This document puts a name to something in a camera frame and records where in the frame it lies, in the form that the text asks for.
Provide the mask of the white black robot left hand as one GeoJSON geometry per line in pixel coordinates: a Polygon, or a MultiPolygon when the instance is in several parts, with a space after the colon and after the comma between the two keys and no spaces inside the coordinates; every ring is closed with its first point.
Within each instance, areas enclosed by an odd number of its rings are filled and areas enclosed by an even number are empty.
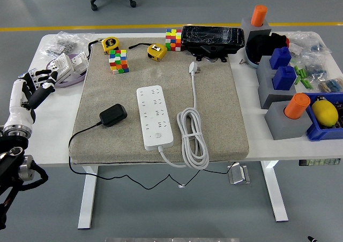
{"type": "Polygon", "coordinates": [[[36,109],[55,91],[58,73],[52,70],[31,70],[13,83],[9,118],[4,127],[11,125],[30,126],[35,122],[36,109]]]}

